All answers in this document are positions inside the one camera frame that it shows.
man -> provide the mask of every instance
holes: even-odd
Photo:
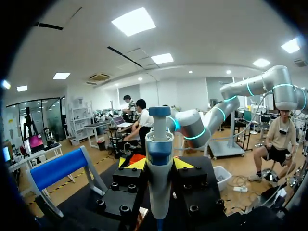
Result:
[[[136,104],[131,99],[130,95],[125,95],[123,100],[128,103],[128,108],[123,109],[123,112],[128,114],[128,121],[130,123],[134,123],[138,120],[138,114],[136,112]]]
[[[131,128],[132,133],[126,136],[123,141],[129,141],[133,137],[139,134],[141,146],[143,152],[145,153],[145,135],[151,130],[153,127],[153,116],[149,115],[149,111],[146,110],[146,102],[143,99],[137,100],[136,102],[137,111],[141,113],[138,121],[133,124]]]
[[[292,155],[296,150],[296,129],[292,120],[289,119],[289,111],[280,111],[280,116],[276,118],[269,127],[266,137],[266,146],[259,147],[253,151],[257,174],[248,177],[249,181],[262,181],[262,157],[267,157],[267,160],[274,160],[285,167],[277,178],[271,180],[269,183],[276,187],[278,180],[284,177],[292,163]],[[291,141],[292,149],[289,152],[288,145]],[[291,171],[295,168],[295,162],[292,163]]]

hand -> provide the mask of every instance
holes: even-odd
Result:
[[[266,145],[266,147],[267,147],[268,149],[270,149],[272,146],[273,146],[272,143],[269,143],[269,144]]]

white ceiling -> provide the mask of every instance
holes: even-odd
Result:
[[[156,28],[127,37],[111,21],[139,7],[146,8]],[[97,72],[114,78],[102,88],[116,88],[116,83],[141,83],[138,77],[149,82],[228,76],[228,69],[233,77],[250,77],[262,71],[252,65],[258,58],[268,59],[268,68],[282,64],[296,72],[293,60],[302,58],[301,51],[288,54],[280,48],[298,34],[261,0],[60,0],[39,21],[64,29],[32,28],[13,63],[6,98],[26,94],[17,93],[17,86],[28,85],[27,94],[59,91]],[[136,60],[171,53],[174,62],[144,70],[108,46]],[[71,75],[53,80],[56,72]]]

pink screen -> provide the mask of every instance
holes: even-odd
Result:
[[[43,144],[41,134],[29,137],[30,148],[35,148]]]

